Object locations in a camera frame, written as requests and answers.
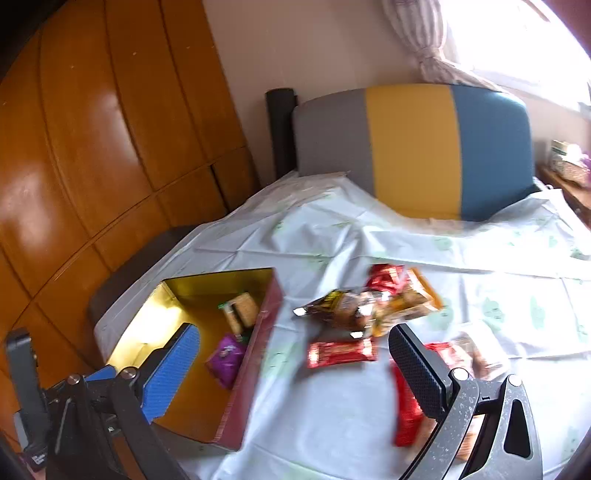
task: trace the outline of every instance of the red snack package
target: red snack package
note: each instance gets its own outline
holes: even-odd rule
[[[356,342],[313,342],[308,347],[308,368],[377,359],[378,348],[371,338]]]
[[[425,344],[425,348],[437,352],[450,368],[462,367],[472,373],[471,358],[461,348],[457,348],[449,342],[435,342]],[[435,421],[427,419],[418,405],[417,399],[408,386],[398,365],[392,361],[392,373],[396,380],[398,391],[398,424],[394,436],[394,445],[397,447],[413,446],[412,458],[418,453],[433,431]]]
[[[369,280],[365,284],[372,290],[387,291],[392,295],[399,293],[408,281],[406,269],[402,265],[387,263],[372,265]]]
[[[412,445],[417,437],[418,429],[425,415],[423,415],[417,399],[414,398],[413,392],[394,360],[392,360],[391,365],[394,380],[396,380],[396,390],[398,391],[398,423],[396,425],[394,445],[407,447]]]

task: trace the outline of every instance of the black gripper pad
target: black gripper pad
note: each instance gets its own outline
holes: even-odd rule
[[[427,350],[405,323],[390,330],[388,346],[423,413],[442,421],[452,396],[446,363],[437,352]]]

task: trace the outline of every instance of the metal screw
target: metal screw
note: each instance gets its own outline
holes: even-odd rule
[[[509,375],[509,383],[514,387],[520,387],[521,377],[518,377],[517,375]]]
[[[68,376],[67,382],[70,385],[76,385],[80,381],[80,375],[78,374],[71,374]]]
[[[452,373],[454,378],[460,382],[468,380],[468,371],[464,370],[463,368],[454,368]]]
[[[125,380],[131,380],[132,378],[135,378],[135,376],[137,374],[138,374],[138,370],[135,367],[127,367],[121,371],[121,376]]]

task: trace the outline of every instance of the wooden wardrobe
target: wooden wardrobe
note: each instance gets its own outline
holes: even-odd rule
[[[103,361],[91,295],[150,239],[258,189],[200,0],[70,0],[0,83],[0,429],[17,447],[4,338],[48,387]]]

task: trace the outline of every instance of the red box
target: red box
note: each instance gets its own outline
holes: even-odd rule
[[[259,314],[242,366],[231,391],[205,366],[222,337],[231,333],[218,305],[247,291]],[[109,364],[117,370],[138,367],[163,346],[183,322],[199,328],[199,354],[178,389],[160,426],[202,443],[236,451],[248,421],[267,342],[283,301],[272,268],[236,270],[163,280],[152,292],[115,347]]]

